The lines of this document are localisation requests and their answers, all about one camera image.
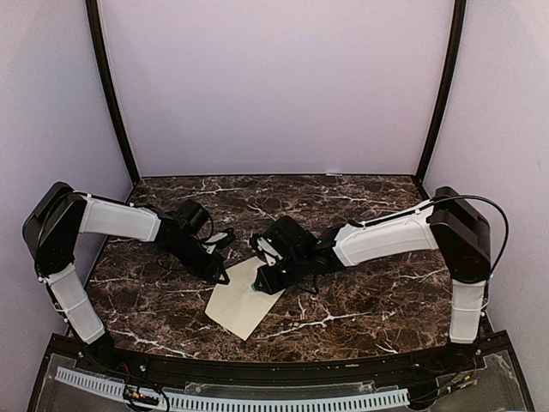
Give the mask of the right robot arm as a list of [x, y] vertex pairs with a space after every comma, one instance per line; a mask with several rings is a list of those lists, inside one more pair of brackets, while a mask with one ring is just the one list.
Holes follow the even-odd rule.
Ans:
[[369, 221], [341, 223], [319, 235], [289, 215], [250, 237], [264, 263], [252, 289], [277, 294], [306, 276], [321, 276], [408, 253], [435, 253], [451, 282], [450, 344], [438, 353], [447, 373], [469, 361], [493, 277], [510, 236], [510, 222], [495, 201], [449, 186], [408, 209]]

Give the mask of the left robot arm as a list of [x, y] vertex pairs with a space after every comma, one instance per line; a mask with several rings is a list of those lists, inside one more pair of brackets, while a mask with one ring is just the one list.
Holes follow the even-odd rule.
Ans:
[[76, 191], [58, 181], [25, 220], [22, 237], [38, 280], [63, 319], [84, 344], [88, 361], [103, 374], [121, 367], [120, 353], [106, 342], [107, 328], [94, 309], [76, 269], [78, 239], [85, 234], [139, 240], [175, 257], [184, 271], [205, 282], [229, 283], [221, 250], [235, 240], [232, 228], [200, 235], [211, 214], [188, 199], [162, 212], [151, 205], [123, 203]]

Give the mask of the cream envelope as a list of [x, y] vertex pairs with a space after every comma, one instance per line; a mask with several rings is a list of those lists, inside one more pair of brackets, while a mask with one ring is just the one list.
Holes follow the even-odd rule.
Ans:
[[282, 290], [269, 295], [252, 289], [256, 271], [262, 265], [262, 260], [252, 257], [230, 267], [226, 271], [229, 284], [214, 287], [205, 309], [211, 320], [244, 341], [284, 293]]

